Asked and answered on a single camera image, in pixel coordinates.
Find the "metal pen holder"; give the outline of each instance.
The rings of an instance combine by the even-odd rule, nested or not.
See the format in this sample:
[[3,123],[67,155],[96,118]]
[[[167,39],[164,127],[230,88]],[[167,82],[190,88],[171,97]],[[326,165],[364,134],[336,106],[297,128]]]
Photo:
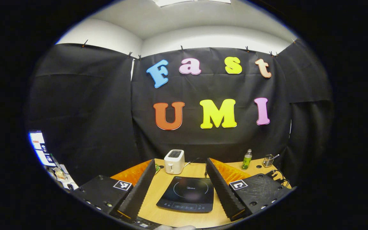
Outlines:
[[268,168],[272,165],[273,163],[273,155],[269,154],[269,155],[265,155],[265,158],[263,159],[263,166],[265,168]]

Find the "blue letter f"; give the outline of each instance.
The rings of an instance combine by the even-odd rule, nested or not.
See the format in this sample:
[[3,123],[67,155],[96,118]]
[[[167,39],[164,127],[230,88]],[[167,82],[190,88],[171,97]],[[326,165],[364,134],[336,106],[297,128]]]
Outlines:
[[155,82],[154,84],[155,88],[158,88],[168,82],[168,78],[164,78],[162,76],[162,74],[164,74],[165,76],[167,76],[168,74],[168,71],[164,67],[164,65],[168,65],[168,61],[161,60],[157,64],[153,65],[152,67],[146,70],[146,72],[150,73],[151,77],[153,78]]

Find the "plastic bottle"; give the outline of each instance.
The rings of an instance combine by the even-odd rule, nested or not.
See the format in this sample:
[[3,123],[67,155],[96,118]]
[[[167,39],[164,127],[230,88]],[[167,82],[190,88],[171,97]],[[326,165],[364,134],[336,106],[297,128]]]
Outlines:
[[245,154],[244,156],[244,162],[242,163],[241,169],[246,170],[249,167],[249,163],[251,162],[252,159],[252,150],[249,149],[247,154]]

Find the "black cloth backdrop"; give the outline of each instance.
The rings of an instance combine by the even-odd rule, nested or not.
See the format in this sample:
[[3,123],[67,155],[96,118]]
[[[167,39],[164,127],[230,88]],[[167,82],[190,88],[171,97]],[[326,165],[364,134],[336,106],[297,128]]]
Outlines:
[[[240,59],[240,74],[226,72],[226,57]],[[199,60],[202,72],[181,74],[185,58]],[[255,64],[260,58],[268,63],[270,78]],[[184,150],[187,162],[198,157],[242,161],[252,149],[253,159],[279,153],[275,166],[295,185],[323,153],[333,119],[332,92],[322,64],[300,40],[274,57],[233,48],[155,54],[135,60],[130,82],[132,59],[95,46],[59,44],[37,67],[28,129],[43,130],[48,150],[79,184],[164,158],[172,149]],[[146,70],[163,59],[168,82],[155,88]],[[267,125],[257,125],[258,97],[268,99]],[[234,99],[237,126],[202,129],[200,101],[205,99],[218,109],[225,99]],[[185,103],[178,129],[156,125],[153,105],[160,102],[168,103],[167,122],[175,119],[171,104]]]
[[298,184],[326,149],[334,116],[332,88],[323,64],[300,39],[276,60],[285,75],[292,111],[290,138],[276,166]]
[[54,45],[32,79],[27,128],[78,185],[141,163],[130,114],[132,59],[81,44]]
[[[228,74],[226,57],[238,57],[240,74]],[[195,58],[200,61],[199,75],[179,72],[181,61]],[[272,77],[265,78],[255,61],[262,58],[269,64]],[[167,60],[168,82],[155,88],[146,70],[161,60]],[[144,158],[161,158],[172,149],[184,150],[185,160],[212,157],[223,162],[242,161],[248,149],[252,158],[265,154],[283,153],[290,130],[290,107],[286,83],[280,65],[270,54],[233,48],[196,48],[154,54],[134,62],[132,115],[139,153]],[[265,97],[270,123],[257,125],[258,112],[254,99]],[[201,100],[210,99],[219,109],[225,99],[234,99],[234,128],[201,129],[203,107]],[[162,130],[155,123],[155,103],[168,103],[166,121],[175,119],[173,102],[184,102],[182,125],[176,130]]]
[[[224,59],[238,57],[240,74],[228,74]],[[199,75],[181,74],[181,60],[200,61]],[[272,73],[264,78],[254,63],[263,58]],[[167,60],[168,82],[154,87],[147,68]],[[266,97],[270,123],[258,126],[254,98]],[[203,108],[211,99],[217,108],[224,99],[235,99],[235,128],[201,129]],[[155,124],[154,103],[168,103],[166,120],[174,121],[172,102],[184,102],[182,126],[173,131]],[[332,90],[316,55],[296,40],[279,55],[229,48],[170,51],[135,61],[132,78],[132,115],[140,154],[163,158],[171,149],[183,149],[186,161],[212,157],[223,162],[241,161],[251,148],[253,159],[280,154],[275,166],[292,185],[301,182],[323,153],[333,122]]]

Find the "white wall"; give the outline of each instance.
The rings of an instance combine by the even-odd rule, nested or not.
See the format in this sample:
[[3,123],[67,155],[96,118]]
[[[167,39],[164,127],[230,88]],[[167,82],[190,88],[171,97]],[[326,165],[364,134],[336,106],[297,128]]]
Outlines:
[[139,57],[143,42],[133,33],[110,22],[85,19],[64,34],[57,44],[84,44],[86,40],[88,40],[87,45],[95,45],[124,54],[133,52],[131,56],[136,58]]
[[187,48],[240,48],[269,54],[279,54],[291,41],[253,29],[231,26],[201,26],[179,29],[144,40],[142,57]]

